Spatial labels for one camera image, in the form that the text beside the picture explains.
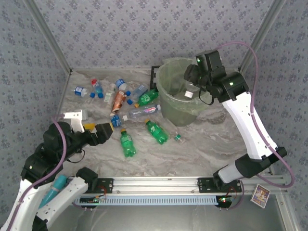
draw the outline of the small card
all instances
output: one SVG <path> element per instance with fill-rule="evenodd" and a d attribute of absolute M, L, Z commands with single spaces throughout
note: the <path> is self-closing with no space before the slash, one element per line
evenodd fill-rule
<path fill-rule="evenodd" d="M 260 206 L 261 208 L 265 208 L 269 196 L 270 196 L 270 190 L 257 184 L 255 191 L 252 194 L 251 201 Z"/>

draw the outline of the trash bin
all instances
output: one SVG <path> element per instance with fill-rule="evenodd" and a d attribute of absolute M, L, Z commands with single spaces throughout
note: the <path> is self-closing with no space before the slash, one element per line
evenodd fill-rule
<path fill-rule="evenodd" d="M 208 107 L 198 96 L 194 96 L 191 100 L 186 100 L 181 95 L 181 92 L 186 90 L 184 73 L 188 65 L 193 63 L 193 60 L 171 58 L 163 62 L 164 64 L 159 67 L 156 73 L 156 86 L 160 95 L 161 112 L 164 117 L 178 127 L 189 125 L 201 111 Z M 205 102 L 211 102 L 211 96 L 208 92 L 202 92 L 201 99 Z"/>

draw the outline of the green soda bottle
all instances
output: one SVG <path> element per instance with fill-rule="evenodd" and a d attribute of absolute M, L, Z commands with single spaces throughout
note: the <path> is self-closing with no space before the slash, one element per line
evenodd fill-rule
<path fill-rule="evenodd" d="M 127 134 L 126 129 L 121 130 L 121 145 L 124 151 L 124 156 L 129 157 L 136 154 L 136 149 L 130 135 Z"/>
<path fill-rule="evenodd" d="M 167 142 L 169 136 L 154 122 L 151 122 L 149 119 L 145 121 L 146 126 L 148 127 L 149 132 L 157 140 L 158 143 L 163 144 Z"/>
<path fill-rule="evenodd" d="M 134 106 L 135 107 L 145 106 L 145 105 L 149 104 L 150 102 L 152 102 L 157 97 L 158 97 L 158 91 L 156 89 L 152 89 L 149 92 L 140 96 L 138 102 L 135 103 Z"/>

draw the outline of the orange bottle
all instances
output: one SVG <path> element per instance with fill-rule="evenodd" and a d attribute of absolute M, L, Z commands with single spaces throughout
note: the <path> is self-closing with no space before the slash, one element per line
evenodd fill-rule
<path fill-rule="evenodd" d="M 115 96 L 115 101 L 112 106 L 112 112 L 117 112 L 118 110 L 120 110 L 125 99 L 126 99 L 126 94 L 123 91 L 119 90 Z"/>

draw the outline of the gray wall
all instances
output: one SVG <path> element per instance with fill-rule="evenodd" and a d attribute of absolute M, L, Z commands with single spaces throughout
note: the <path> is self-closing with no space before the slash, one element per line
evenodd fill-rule
<path fill-rule="evenodd" d="M 308 230 L 308 3 L 287 1 L 257 52 L 260 82 L 256 108 L 271 137 L 284 146 L 296 183 L 291 198 Z M 254 65 L 245 77 L 251 82 Z M 286 168 L 276 166 L 278 173 Z"/>
<path fill-rule="evenodd" d="M 272 0 L 36 0 L 72 68 L 151 66 L 250 43 Z M 239 66 L 245 49 L 223 50 Z"/>
<path fill-rule="evenodd" d="M 22 0 L 0 3 L 0 224 L 25 159 L 42 142 L 66 76 Z"/>

